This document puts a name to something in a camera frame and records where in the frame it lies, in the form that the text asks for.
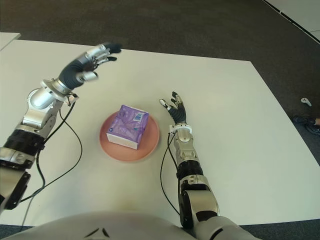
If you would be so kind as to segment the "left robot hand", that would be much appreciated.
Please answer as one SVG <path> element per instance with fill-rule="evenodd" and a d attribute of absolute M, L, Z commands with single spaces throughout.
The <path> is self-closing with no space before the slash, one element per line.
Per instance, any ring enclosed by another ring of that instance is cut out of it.
<path fill-rule="evenodd" d="M 85 82 L 98 78 L 95 70 L 98 66 L 116 61 L 112 54 L 119 54 L 122 45 L 119 43 L 102 43 L 94 46 L 70 62 L 59 74 L 58 79 L 70 90 L 80 87 Z"/>

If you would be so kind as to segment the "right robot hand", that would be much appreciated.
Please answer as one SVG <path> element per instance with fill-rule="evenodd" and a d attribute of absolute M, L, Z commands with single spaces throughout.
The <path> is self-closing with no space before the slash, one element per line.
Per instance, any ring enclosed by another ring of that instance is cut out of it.
<path fill-rule="evenodd" d="M 184 103 L 175 91 L 172 92 L 171 102 L 174 105 L 169 104 L 164 99 L 160 99 L 159 103 L 168 111 L 169 115 L 173 119 L 175 124 L 186 124 L 187 123 L 187 114 Z"/>

